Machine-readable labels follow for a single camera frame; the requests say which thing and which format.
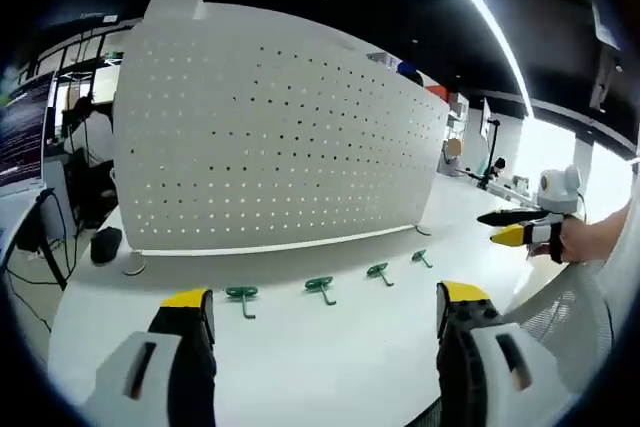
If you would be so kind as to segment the person's right hand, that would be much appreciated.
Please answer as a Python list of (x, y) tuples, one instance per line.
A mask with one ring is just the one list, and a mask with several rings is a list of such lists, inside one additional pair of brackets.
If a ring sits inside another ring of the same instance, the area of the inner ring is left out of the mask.
[(619, 232), (605, 222), (587, 224), (574, 217), (562, 222), (559, 253), (550, 244), (533, 249), (533, 256), (549, 255), (557, 263), (607, 260), (617, 243)]

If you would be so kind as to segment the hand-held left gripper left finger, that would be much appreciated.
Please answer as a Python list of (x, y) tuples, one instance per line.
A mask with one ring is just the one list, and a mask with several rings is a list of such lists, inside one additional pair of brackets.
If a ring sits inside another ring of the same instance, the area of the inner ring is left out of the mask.
[(214, 344), (212, 291), (174, 294), (97, 369), (82, 414), (92, 426), (214, 426)]

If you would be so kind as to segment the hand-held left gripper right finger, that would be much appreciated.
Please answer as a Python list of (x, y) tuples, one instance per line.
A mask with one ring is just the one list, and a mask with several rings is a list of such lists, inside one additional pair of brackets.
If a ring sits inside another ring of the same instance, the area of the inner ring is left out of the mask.
[(443, 426), (548, 426), (590, 380), (589, 294), (554, 280), (503, 314), (471, 284), (436, 287)]

